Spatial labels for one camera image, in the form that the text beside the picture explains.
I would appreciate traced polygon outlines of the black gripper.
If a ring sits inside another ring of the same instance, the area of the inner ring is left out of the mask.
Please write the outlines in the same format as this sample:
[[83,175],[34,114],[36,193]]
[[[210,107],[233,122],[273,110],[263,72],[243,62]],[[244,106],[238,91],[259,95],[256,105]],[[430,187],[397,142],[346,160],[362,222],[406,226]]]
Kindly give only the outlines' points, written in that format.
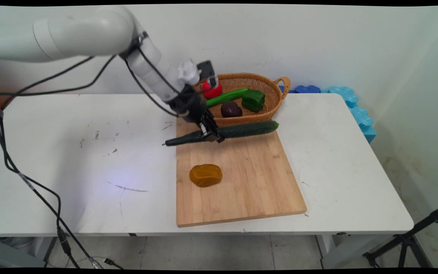
[[206,101],[199,95],[193,86],[185,86],[174,99],[167,101],[170,108],[188,123],[198,124],[200,137],[203,142],[224,141],[218,132],[217,123],[211,112],[207,112]]

